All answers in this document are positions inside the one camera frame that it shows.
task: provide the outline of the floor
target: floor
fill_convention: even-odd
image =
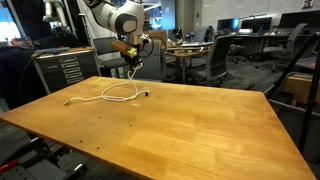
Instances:
[[[246,88],[250,87],[250,84],[254,84],[250,90],[261,92],[267,90],[283,72],[283,69],[279,68],[277,69],[276,73],[272,73],[271,62],[260,63],[239,61],[237,64],[235,64],[231,59],[229,59],[227,67],[228,76],[226,76],[224,83],[220,84],[221,88],[245,90]],[[27,141],[28,136],[25,131],[8,125],[4,122],[0,122],[0,161],[1,157],[11,152],[11,149]],[[51,142],[48,142],[48,144],[51,151],[55,151],[60,147],[59,145]],[[76,152],[68,153],[59,159],[59,165],[61,169],[66,172],[71,172],[72,169],[80,163],[84,163],[88,167],[88,170],[85,172],[85,174],[79,178],[80,180],[137,179],[102,162],[90,159]],[[315,176],[320,179],[320,164],[313,164],[309,162],[308,164]]]

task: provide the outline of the wooden table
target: wooden table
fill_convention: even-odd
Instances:
[[[261,92],[136,81],[149,96],[64,106],[124,81],[92,77],[0,119],[142,178],[315,179]]]
[[[175,52],[165,51],[164,55],[172,56],[176,59],[182,59],[182,83],[186,83],[186,58],[195,58],[199,56],[205,56],[210,52],[210,50],[204,51],[185,51],[185,50],[175,50]]]

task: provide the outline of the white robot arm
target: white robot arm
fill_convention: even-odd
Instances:
[[[46,8],[46,15],[43,16],[43,21],[45,22],[54,22],[59,21],[62,24],[62,31],[64,33],[70,34],[71,30],[67,24],[66,18],[63,13],[64,4],[61,0],[43,0]],[[56,9],[57,16],[53,15],[52,8]]]
[[[96,22],[119,35],[142,35],[144,8],[142,4],[130,0],[120,8],[112,6],[107,0],[85,0]]]

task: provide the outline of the window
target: window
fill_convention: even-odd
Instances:
[[[11,41],[13,38],[21,38],[20,32],[6,2],[0,0],[0,41]]]

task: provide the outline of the office chair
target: office chair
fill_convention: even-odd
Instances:
[[[202,26],[196,31],[193,42],[205,42],[208,26]]]
[[[161,40],[153,40],[153,45],[151,43],[146,44],[144,48],[141,49],[139,56],[142,60],[143,66],[136,71],[135,76],[133,77],[134,79],[147,81],[162,80],[160,45]]]
[[[246,49],[245,46],[240,45],[239,42],[241,40],[242,40],[242,38],[234,38],[234,40],[230,46],[229,53],[231,54],[232,60],[235,64],[238,63],[238,60],[242,60],[244,62],[247,61],[247,58],[238,55],[241,51]]]
[[[163,51],[161,51],[161,74],[163,82],[176,82],[181,73],[181,68],[167,61]]]
[[[214,79],[219,79],[220,83],[222,83],[222,77],[227,74],[226,57],[233,39],[234,35],[216,38],[209,55],[203,58],[206,64],[189,68],[188,74],[190,77],[201,85],[208,85],[208,83]]]
[[[116,37],[105,37],[105,38],[93,39],[93,44],[95,46],[97,56],[119,52],[111,47],[111,43],[116,40],[117,40]],[[123,57],[108,59],[108,60],[99,59],[99,63],[103,68],[108,68],[110,70],[115,69],[117,78],[120,78],[118,68],[128,65],[128,63],[125,61]]]
[[[317,55],[319,53],[319,49],[320,49],[320,42],[317,41],[314,46],[312,47],[312,55]]]
[[[294,53],[295,40],[306,25],[306,23],[297,25],[290,34],[288,40],[279,41],[280,44],[282,43],[281,46],[266,47],[263,49],[263,53],[273,58],[272,72],[275,72],[276,70],[277,61],[285,63],[284,66],[289,63],[288,58],[290,58]]]
[[[214,34],[214,28],[211,25],[208,26],[207,34],[209,36],[207,42],[213,42],[215,38],[215,34]]]

